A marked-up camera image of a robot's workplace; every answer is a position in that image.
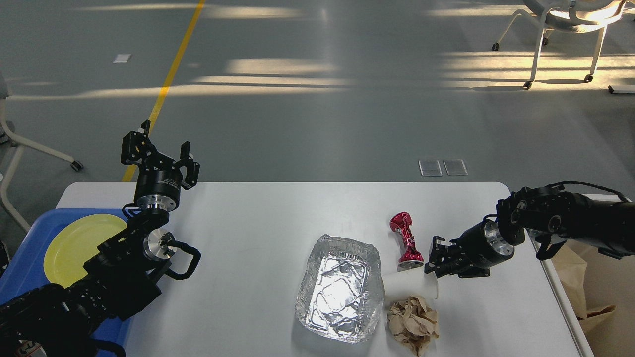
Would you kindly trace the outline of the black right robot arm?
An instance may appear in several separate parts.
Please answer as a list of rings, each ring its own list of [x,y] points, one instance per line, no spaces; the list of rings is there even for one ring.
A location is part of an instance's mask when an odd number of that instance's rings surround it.
[[[617,201],[594,200],[566,189],[565,181],[544,187],[524,187],[501,199],[495,213],[486,215],[460,237],[445,244],[434,237],[425,273],[437,278],[488,277],[490,269],[510,260],[515,247],[530,236],[538,243],[540,261],[553,258],[567,241],[596,247],[616,259],[634,255],[635,206],[615,190]]]

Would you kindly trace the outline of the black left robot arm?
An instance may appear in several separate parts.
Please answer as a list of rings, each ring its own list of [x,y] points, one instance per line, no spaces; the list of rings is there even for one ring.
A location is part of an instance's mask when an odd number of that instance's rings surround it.
[[[200,262],[200,252],[164,229],[179,207],[181,190],[197,185],[200,165],[188,141],[178,160],[151,143],[150,120],[122,140],[121,163],[136,165],[134,199],[122,207],[126,226],[98,246],[86,260],[86,276],[64,287],[48,283],[1,306],[1,355],[16,357],[21,348],[42,350],[46,357],[95,357],[109,351],[126,355],[117,343],[94,332],[111,318],[126,320],[161,294],[157,282],[168,276],[184,280]]]

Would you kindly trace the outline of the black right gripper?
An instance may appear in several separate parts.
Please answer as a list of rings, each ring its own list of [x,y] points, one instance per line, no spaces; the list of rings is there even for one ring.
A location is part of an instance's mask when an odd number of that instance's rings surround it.
[[[498,222],[484,219],[450,242],[433,237],[425,273],[436,278],[456,274],[460,278],[486,277],[490,267],[510,260],[515,248],[504,239]]]

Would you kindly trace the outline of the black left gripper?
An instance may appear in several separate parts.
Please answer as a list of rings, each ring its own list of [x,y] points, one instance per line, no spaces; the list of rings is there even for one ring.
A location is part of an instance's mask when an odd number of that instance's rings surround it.
[[[190,142],[181,145],[181,156],[177,162],[159,159],[159,152],[149,138],[150,126],[150,120],[145,120],[139,129],[124,136],[121,163],[139,168],[134,191],[136,206],[171,212],[179,207],[181,188],[189,190],[197,185],[200,164],[193,160]]]

